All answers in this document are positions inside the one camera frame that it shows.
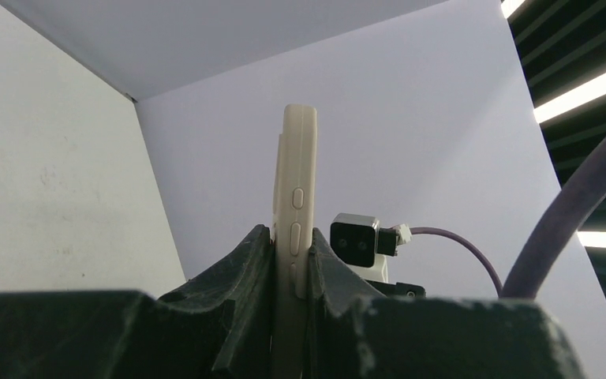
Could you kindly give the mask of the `beige phone case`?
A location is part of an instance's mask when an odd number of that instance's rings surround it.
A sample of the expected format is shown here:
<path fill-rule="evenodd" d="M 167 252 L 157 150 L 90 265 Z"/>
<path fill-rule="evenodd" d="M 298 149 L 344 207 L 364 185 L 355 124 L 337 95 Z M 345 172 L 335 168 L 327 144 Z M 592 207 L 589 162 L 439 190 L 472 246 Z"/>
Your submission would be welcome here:
<path fill-rule="evenodd" d="M 317 111 L 284 109 L 273 201 L 276 290 L 271 332 L 271 377 L 302 375 L 307 322 L 308 255 L 314 226 Z"/>

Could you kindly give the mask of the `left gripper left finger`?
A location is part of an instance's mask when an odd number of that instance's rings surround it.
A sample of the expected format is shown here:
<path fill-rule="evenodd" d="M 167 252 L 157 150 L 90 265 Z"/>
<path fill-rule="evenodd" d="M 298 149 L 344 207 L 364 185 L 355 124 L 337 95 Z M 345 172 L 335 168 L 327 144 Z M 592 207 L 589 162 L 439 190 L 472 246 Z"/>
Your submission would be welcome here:
<path fill-rule="evenodd" d="M 159 298 L 0 293 L 0 378 L 267 378 L 273 265 L 269 230 L 257 225 Z"/>

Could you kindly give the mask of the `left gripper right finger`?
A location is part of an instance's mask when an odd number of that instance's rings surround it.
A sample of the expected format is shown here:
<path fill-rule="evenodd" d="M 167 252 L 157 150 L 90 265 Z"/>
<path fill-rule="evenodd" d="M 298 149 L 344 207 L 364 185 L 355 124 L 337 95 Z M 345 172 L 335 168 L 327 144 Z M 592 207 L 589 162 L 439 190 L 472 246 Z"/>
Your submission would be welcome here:
<path fill-rule="evenodd" d="M 519 299 L 387 297 L 314 231 L 311 378 L 583 378 L 556 321 Z"/>

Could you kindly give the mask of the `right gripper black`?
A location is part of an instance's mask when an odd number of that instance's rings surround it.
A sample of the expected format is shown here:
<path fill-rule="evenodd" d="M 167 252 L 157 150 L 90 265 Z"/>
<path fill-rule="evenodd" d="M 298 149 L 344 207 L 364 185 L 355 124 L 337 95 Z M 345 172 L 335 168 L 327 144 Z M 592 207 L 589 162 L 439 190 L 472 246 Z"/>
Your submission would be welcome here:
<path fill-rule="evenodd" d="M 367 280 L 367 283 L 380 293 L 382 298 L 425 298 L 426 291 L 422 286 L 410 283 L 382 283 Z"/>

